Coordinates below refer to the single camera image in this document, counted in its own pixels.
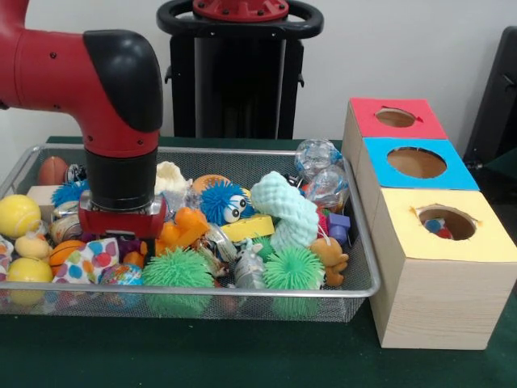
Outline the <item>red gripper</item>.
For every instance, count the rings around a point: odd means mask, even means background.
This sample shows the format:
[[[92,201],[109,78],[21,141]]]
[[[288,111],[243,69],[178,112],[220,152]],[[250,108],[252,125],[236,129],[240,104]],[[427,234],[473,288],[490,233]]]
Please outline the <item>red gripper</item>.
[[[90,192],[83,192],[78,202],[78,218],[82,231],[96,235],[125,234],[136,238],[158,238],[166,211],[166,202],[162,196],[155,196],[149,205],[134,211],[98,208],[91,201]]]

